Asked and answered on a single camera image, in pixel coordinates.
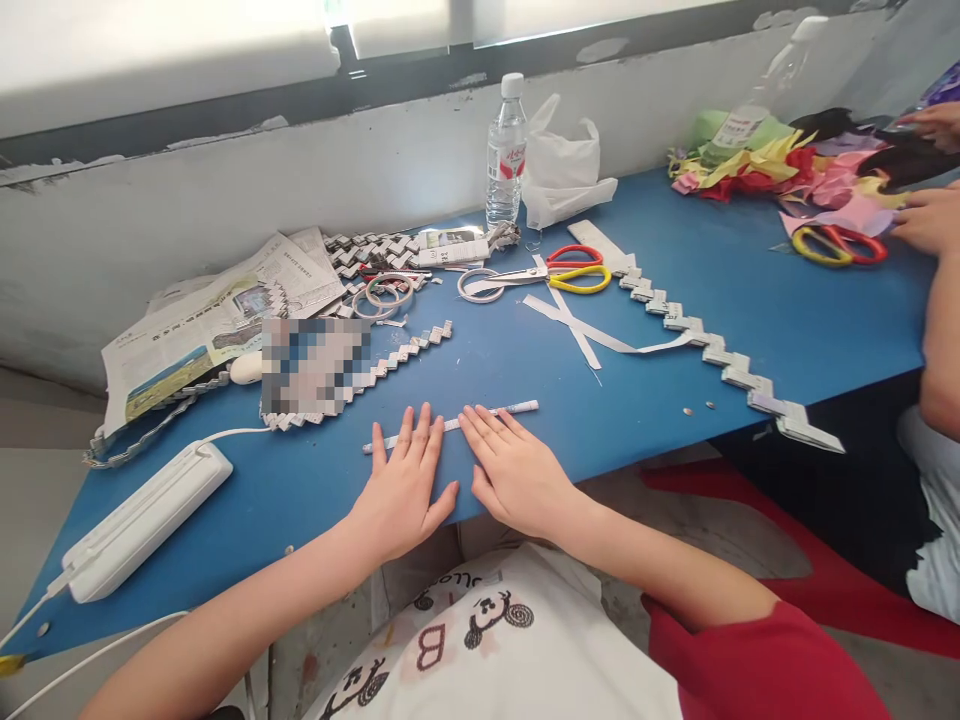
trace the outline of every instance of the hand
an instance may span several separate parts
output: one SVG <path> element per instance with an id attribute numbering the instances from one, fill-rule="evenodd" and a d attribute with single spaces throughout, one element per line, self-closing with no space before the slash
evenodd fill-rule
<path id="1" fill-rule="evenodd" d="M 514 530 L 557 542 L 557 531 L 586 495 L 577 490 L 550 448 L 505 410 L 500 420 L 477 405 L 465 407 L 460 428 L 483 468 L 473 467 L 473 494 L 494 518 Z"/>
<path id="2" fill-rule="evenodd" d="M 397 446 L 387 461 L 383 429 L 373 424 L 373 474 L 347 520 L 373 543 L 382 564 L 409 552 L 430 537 L 457 504 L 460 484 L 452 482 L 430 504 L 433 478 L 443 444 L 443 417 L 430 424 L 430 403 L 420 409 L 413 429 L 413 408 L 403 414 Z"/>
<path id="3" fill-rule="evenodd" d="M 960 180 L 946 188 L 918 190 L 907 203 L 910 207 L 894 217 L 895 237 L 928 255 L 960 253 Z"/>
<path id="4" fill-rule="evenodd" d="M 916 123 L 917 134 L 946 153 L 960 152 L 960 102 L 940 103 L 904 115 L 898 125 Z"/>

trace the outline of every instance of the scissors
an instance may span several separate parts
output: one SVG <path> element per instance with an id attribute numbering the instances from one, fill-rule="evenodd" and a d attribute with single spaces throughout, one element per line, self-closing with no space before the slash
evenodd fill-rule
<path id="1" fill-rule="evenodd" d="M 568 253 L 581 252 L 590 257 L 590 260 L 561 260 Z M 550 287 L 580 295 L 592 295 L 603 290 L 610 284 L 610 271 L 603 266 L 603 255 L 586 245 L 567 245 L 557 250 L 547 258 L 546 267 L 533 267 L 515 272 L 497 273 L 484 280 L 476 280 L 463 288 L 467 295 L 476 295 L 485 290 L 497 290 L 515 285 L 527 285 L 535 282 L 546 282 Z M 566 282 L 582 275 L 602 275 L 603 279 L 597 285 L 571 285 Z"/>
<path id="2" fill-rule="evenodd" d="M 811 217 L 795 205 L 780 201 L 780 206 L 794 217 Z M 880 240 L 840 225 L 802 225 L 790 236 L 790 242 L 801 256 L 824 267 L 877 265 L 887 259 L 887 248 Z M 863 246 L 869 254 L 859 252 L 855 246 Z"/>

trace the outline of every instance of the red chair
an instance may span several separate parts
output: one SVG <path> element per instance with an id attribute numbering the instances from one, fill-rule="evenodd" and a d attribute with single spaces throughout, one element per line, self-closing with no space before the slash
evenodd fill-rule
<path id="1" fill-rule="evenodd" d="M 960 625 L 917 607 L 864 575 L 726 460 L 646 470 L 643 482 L 654 490 L 734 500 L 766 515 L 806 554 L 813 571 L 802 578 L 761 582 L 816 622 L 960 660 Z"/>

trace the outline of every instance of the white plastic bag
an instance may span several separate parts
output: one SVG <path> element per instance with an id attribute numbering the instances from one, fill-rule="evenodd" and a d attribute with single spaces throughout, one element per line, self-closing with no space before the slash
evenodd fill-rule
<path id="1" fill-rule="evenodd" d="M 542 230 L 587 208 L 610 202 L 615 178 L 600 177 L 600 133 L 592 120 L 582 118 L 585 140 L 567 140 L 547 126 L 560 104 L 551 95 L 527 122 L 526 168 L 521 176 L 527 227 Z"/>

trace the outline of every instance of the plastic water bottle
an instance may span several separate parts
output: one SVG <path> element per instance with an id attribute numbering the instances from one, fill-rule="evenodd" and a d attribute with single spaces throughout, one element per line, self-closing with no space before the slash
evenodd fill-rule
<path id="1" fill-rule="evenodd" d="M 746 100 L 730 111 L 713 140 L 703 149 L 700 162 L 704 167 L 714 168 L 747 146 L 760 123 L 770 114 L 770 106 L 800 74 L 812 41 L 826 24 L 827 18 L 815 15 L 804 18 L 797 26 L 790 42 L 773 59 L 760 82 Z"/>
<path id="2" fill-rule="evenodd" d="M 520 212 L 520 176 L 527 154 L 527 116 L 520 96 L 523 75 L 508 73 L 500 82 L 503 104 L 487 133 L 487 228 L 516 222 Z"/>

